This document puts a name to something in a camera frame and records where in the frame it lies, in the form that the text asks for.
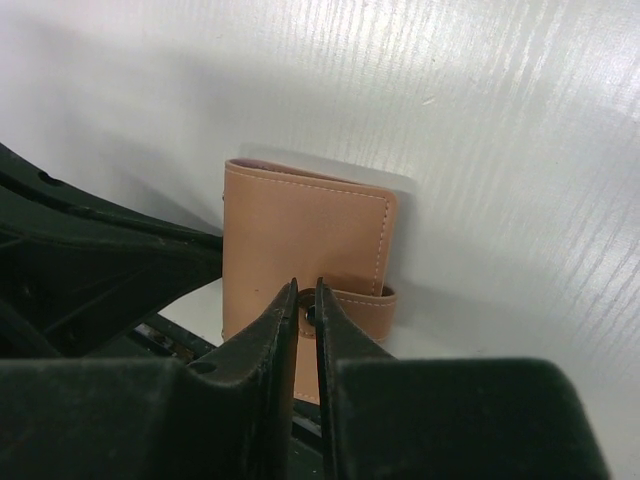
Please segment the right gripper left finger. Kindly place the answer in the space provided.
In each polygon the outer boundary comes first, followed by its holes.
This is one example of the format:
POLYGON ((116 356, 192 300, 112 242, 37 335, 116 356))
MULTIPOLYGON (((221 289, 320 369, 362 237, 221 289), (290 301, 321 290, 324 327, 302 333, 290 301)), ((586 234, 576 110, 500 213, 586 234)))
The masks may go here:
POLYGON ((211 352, 201 374, 169 357, 6 360, 5 479, 283 479, 298 286, 211 352))

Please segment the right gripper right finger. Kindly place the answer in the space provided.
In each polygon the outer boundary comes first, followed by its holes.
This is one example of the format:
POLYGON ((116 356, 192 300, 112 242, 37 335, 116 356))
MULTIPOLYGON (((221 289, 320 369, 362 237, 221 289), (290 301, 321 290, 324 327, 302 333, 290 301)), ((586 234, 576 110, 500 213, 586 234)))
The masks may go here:
POLYGON ((577 391, 534 358, 400 360, 315 289, 329 479, 606 479, 577 391))

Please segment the tan leather card holder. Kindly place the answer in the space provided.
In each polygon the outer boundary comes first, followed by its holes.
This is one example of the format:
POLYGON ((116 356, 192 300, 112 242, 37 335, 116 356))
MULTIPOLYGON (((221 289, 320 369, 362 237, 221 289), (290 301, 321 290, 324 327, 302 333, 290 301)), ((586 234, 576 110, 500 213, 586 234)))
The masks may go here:
POLYGON ((259 317, 291 279, 324 281, 347 316, 377 342, 397 295, 385 277, 397 198, 385 188, 260 160, 224 171, 222 337, 259 317))

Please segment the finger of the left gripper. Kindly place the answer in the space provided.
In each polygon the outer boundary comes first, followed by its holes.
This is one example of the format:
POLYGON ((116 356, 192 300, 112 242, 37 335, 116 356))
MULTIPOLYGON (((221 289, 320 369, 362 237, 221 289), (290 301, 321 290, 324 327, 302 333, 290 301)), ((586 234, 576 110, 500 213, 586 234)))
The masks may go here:
POLYGON ((159 220, 1 149, 1 355, 86 356, 220 278, 221 236, 159 220))

